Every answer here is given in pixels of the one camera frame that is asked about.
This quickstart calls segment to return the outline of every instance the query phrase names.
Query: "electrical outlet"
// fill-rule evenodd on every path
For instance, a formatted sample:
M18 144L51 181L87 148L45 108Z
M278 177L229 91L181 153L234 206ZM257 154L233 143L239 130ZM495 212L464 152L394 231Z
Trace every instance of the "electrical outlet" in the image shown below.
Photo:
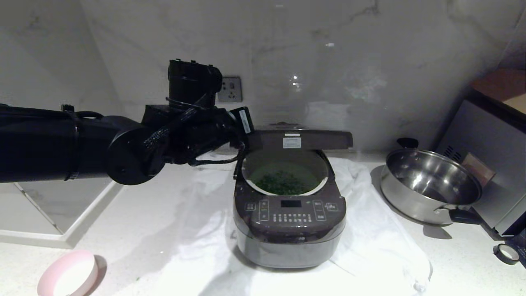
M221 103L242 102L241 77L223 77L223 85L217 93L217 101Z

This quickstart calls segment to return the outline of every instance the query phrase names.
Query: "black handle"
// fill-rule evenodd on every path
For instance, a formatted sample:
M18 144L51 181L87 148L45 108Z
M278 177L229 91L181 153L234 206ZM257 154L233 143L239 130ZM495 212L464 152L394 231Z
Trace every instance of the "black handle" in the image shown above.
M475 213L471 213L465 210L449 210L449 218L453 222L466 223L466 224L482 224L482 218Z
M410 137L401 137L396 142L404 148L418 148L418 140Z

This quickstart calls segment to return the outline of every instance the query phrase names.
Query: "chopped greens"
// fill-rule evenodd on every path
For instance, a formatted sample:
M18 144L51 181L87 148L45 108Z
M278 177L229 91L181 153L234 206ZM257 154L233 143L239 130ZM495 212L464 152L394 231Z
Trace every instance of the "chopped greens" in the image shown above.
M266 174L254 183L259 188L277 195L299 195L309 191L304 182L284 171Z

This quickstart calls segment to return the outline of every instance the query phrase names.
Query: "black robotic arm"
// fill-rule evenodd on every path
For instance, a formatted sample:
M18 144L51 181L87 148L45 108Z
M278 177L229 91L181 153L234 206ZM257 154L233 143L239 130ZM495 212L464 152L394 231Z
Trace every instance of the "black robotic arm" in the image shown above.
M248 108L215 107L222 75L212 65L170 61L168 105L146 105L140 123L123 116L0 105L0 182L110 176L144 183L165 163L233 162L254 131ZM238 155L224 161L196 157L230 142Z

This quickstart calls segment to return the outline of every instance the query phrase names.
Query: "digital display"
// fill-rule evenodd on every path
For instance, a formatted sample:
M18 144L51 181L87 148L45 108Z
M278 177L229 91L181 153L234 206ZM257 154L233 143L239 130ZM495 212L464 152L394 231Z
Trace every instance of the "digital display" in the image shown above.
M301 208L301 201L284 200L281 201L282 208Z

